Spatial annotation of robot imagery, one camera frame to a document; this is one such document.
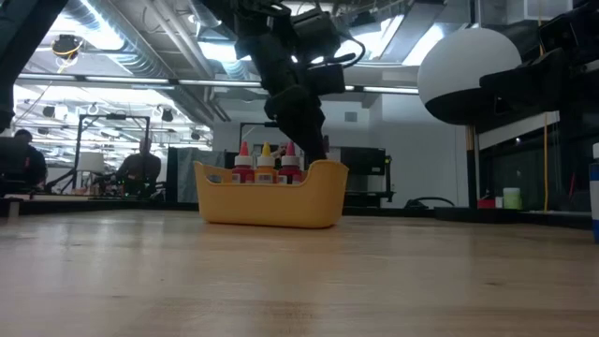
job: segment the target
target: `seated person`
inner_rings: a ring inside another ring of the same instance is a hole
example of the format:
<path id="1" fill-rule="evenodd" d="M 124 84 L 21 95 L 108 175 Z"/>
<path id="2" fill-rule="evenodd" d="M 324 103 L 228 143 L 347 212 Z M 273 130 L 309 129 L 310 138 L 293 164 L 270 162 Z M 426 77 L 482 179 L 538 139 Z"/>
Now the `seated person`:
<path id="1" fill-rule="evenodd" d="M 143 179 L 143 160 L 145 157 L 145 174 L 147 183 L 156 183 L 162 162 L 157 156 L 150 154 L 152 148 L 152 140 L 148 139 L 146 144 L 145 139 L 142 139 L 139 143 L 139 153 L 129 155 L 116 172 L 116 176 L 119 178 L 126 178 L 136 182 L 144 182 Z"/>
<path id="2" fill-rule="evenodd" d="M 15 132 L 15 139 L 27 143 L 27 157 L 25 159 L 25 171 L 23 174 L 7 174 L 5 178 L 10 181 L 25 182 L 27 185 L 36 186 L 44 183 L 48 175 L 46 158 L 44 154 L 29 145 L 34 139 L 31 133 L 21 129 Z"/>

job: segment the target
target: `yellow basket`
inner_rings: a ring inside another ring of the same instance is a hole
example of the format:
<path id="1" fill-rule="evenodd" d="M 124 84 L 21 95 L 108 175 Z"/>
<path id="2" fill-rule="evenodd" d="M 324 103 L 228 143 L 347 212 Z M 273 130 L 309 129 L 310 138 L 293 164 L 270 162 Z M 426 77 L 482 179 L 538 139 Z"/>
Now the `yellow basket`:
<path id="1" fill-rule="evenodd" d="M 340 163 L 315 161 L 293 185 L 231 183 L 230 169 L 199 162 L 195 171 L 199 213 L 210 223 L 326 228 L 342 215 L 348 168 Z"/>

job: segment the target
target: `wooden table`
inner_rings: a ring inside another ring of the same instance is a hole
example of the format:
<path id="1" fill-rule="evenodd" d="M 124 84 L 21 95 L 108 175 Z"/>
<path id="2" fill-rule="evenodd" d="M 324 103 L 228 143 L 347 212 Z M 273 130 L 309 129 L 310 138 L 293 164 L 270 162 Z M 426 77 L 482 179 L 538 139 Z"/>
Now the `wooden table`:
<path id="1" fill-rule="evenodd" d="M 2 337 L 598 335 L 587 231 L 351 217 L 295 230 L 145 211 L 0 226 Z"/>

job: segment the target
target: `white ball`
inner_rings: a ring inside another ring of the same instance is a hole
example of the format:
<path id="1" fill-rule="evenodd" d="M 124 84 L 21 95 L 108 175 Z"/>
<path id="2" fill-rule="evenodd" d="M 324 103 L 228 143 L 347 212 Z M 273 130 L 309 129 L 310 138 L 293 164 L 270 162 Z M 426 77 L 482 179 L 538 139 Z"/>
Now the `white ball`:
<path id="1" fill-rule="evenodd" d="M 481 110 L 492 106 L 493 96 L 480 88 L 480 78 L 521 63 L 518 49 L 501 33 L 484 28 L 459 30 L 439 41 L 422 61 L 420 99 L 437 119 L 472 124 Z"/>

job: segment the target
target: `table surface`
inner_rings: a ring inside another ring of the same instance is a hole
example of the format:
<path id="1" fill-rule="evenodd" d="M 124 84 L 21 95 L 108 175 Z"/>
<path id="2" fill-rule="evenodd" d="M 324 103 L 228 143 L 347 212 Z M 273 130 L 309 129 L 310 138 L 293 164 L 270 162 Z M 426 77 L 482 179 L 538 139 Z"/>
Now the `table surface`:
<path id="1" fill-rule="evenodd" d="M 599 246 L 531 225 L 0 220 L 0 336 L 596 337 Z"/>

